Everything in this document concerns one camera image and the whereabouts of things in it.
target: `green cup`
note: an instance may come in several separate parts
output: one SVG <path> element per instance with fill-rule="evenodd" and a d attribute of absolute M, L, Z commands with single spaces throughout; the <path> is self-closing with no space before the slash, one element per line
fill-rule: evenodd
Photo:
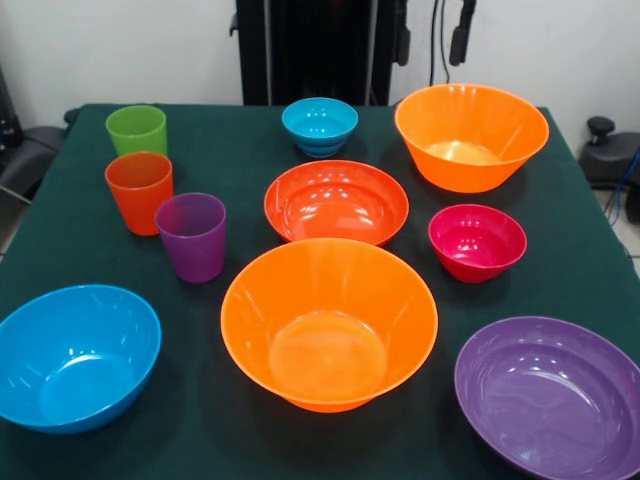
<path fill-rule="evenodd" d="M 118 155 L 158 152 L 167 155 L 167 117 L 151 105 L 132 105 L 107 118 L 107 131 Z"/>

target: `purple bowl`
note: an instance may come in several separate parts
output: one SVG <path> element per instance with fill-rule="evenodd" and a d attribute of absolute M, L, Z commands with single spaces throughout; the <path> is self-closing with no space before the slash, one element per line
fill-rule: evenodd
<path fill-rule="evenodd" d="M 533 475 L 640 472 L 640 369 L 589 330 L 544 317 L 492 323 L 462 347 L 455 388 L 484 441 Z"/>

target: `table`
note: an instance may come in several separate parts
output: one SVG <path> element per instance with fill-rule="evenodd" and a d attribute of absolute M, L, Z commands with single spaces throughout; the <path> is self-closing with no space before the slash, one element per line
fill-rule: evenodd
<path fill-rule="evenodd" d="M 162 106 L 176 192 L 213 193 L 228 208 L 225 270 L 193 286 L 174 276 L 158 237 L 126 230 L 111 199 L 104 169 L 115 152 L 104 121 L 115 108 L 82 108 L 0 264 L 0 318 L 51 289 L 116 284 L 157 309 L 160 358 L 139 401 L 100 431 L 51 437 L 0 421 L 0 478 L 521 478 L 474 434 L 455 398 L 454 362 L 473 332 L 514 315 L 556 316 L 640 362 L 640 284 L 546 110 L 546 148 L 499 189 L 463 196 L 420 177 L 391 108 L 362 108 L 338 158 L 376 165 L 405 187 L 411 213 L 387 248 L 430 286 L 440 330 L 425 365 L 390 394 L 344 414 L 300 410 L 241 373 L 219 328 L 231 280 L 280 243 L 262 212 L 267 186 L 305 160 L 280 125 L 281 109 Z M 426 237 L 437 210 L 464 201 L 505 210 L 529 236 L 522 261 L 485 284 L 453 280 Z"/>

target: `white wall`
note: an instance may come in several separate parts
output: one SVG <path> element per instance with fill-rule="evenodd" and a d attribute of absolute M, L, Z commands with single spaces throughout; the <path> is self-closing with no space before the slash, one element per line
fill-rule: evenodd
<path fill-rule="evenodd" d="M 460 0 L 447 0 L 447 47 Z M 432 0 L 409 0 L 410 64 L 391 101 L 428 82 Z M 234 0 L 0 0 L 0 63 L 25 126 L 86 102 L 241 103 Z M 439 67 L 438 81 L 442 81 Z M 479 0 L 452 80 L 551 108 L 576 151 L 584 122 L 640 130 L 640 1 Z"/>
<path fill-rule="evenodd" d="M 0 0 L 24 126 L 87 102 L 241 103 L 234 0 Z"/>
<path fill-rule="evenodd" d="M 448 52 L 462 2 L 446 5 Z M 391 101 L 428 84 L 432 8 L 432 0 L 409 0 L 410 63 L 394 66 Z M 440 83 L 440 62 L 437 68 Z M 501 87 L 548 106 L 574 152 L 592 115 L 640 130 L 640 1 L 478 0 L 467 61 L 450 72 L 452 81 Z"/>

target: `pink bowl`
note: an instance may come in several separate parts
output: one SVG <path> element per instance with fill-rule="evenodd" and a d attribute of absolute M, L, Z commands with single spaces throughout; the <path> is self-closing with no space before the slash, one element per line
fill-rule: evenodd
<path fill-rule="evenodd" d="M 429 222 L 429 239 L 444 268 L 467 283 L 501 274 L 527 250 L 527 235 L 520 224 L 484 205 L 440 210 Z"/>

